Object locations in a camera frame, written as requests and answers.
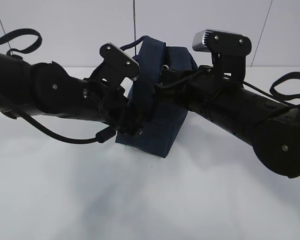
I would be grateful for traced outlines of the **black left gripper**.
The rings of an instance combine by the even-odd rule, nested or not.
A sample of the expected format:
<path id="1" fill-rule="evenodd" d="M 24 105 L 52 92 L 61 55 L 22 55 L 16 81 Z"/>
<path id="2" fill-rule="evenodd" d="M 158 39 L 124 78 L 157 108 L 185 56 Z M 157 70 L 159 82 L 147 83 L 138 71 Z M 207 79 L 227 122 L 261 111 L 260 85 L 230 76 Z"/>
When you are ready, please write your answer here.
<path id="1" fill-rule="evenodd" d="M 102 122 L 110 132 L 139 137 L 144 132 L 143 117 L 129 105 L 122 81 L 111 83 L 107 78 L 85 78 L 87 98 L 94 102 Z"/>

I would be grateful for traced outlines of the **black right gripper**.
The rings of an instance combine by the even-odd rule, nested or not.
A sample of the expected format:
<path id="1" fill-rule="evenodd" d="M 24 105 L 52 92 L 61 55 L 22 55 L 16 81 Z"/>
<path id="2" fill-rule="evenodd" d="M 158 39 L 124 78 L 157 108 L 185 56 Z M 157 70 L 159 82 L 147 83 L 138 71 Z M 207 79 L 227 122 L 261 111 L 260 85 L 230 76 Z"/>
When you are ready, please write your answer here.
<path id="1" fill-rule="evenodd" d="M 201 65 L 197 70 L 164 69 L 154 86 L 154 99 L 194 113 L 214 113 L 213 98 L 204 84 L 214 77 L 214 69 Z"/>

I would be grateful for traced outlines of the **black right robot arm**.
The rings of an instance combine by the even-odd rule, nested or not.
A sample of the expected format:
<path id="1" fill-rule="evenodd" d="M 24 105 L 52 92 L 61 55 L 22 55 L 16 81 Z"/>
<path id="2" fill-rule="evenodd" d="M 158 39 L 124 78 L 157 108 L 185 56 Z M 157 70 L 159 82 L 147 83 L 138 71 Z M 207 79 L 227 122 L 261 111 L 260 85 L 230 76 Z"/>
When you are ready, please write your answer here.
<path id="1" fill-rule="evenodd" d="M 270 171 L 290 179 L 300 176 L 300 93 L 285 95 L 276 86 L 300 72 L 290 72 L 263 92 L 213 67 L 193 71 L 164 69 L 155 84 L 158 100 L 194 112 L 247 143 Z"/>

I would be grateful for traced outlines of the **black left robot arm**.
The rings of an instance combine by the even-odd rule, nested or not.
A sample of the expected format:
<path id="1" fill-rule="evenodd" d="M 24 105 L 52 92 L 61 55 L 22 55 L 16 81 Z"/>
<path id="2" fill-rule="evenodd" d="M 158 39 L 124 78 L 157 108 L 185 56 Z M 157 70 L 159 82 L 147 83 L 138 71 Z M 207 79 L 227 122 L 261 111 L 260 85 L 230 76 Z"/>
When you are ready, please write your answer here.
<path id="1" fill-rule="evenodd" d="M 136 77 L 139 65 L 111 45 L 100 55 L 103 62 L 90 77 L 79 79 L 56 62 L 31 65 L 0 53 L 0 94 L 30 116 L 101 122 L 134 135 L 142 117 L 128 105 L 121 83 Z"/>

